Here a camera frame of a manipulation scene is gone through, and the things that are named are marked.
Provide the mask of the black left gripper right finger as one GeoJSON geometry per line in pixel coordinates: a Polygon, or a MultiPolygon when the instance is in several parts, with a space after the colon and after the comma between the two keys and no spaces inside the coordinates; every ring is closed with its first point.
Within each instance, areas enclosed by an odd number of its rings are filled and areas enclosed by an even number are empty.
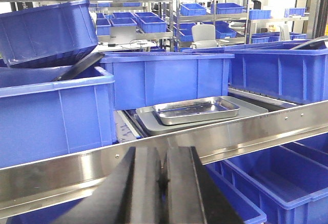
{"type": "Polygon", "coordinates": [[[164,162],[167,223],[243,223],[195,147],[169,148],[164,162]]]}

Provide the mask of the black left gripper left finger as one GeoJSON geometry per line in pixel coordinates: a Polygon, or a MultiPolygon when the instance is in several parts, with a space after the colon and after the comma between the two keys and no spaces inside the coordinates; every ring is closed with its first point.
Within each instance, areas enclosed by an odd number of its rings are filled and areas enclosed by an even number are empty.
{"type": "Polygon", "coordinates": [[[131,147],[89,197],[54,223],[160,223],[160,174],[155,147],[131,147]]]}

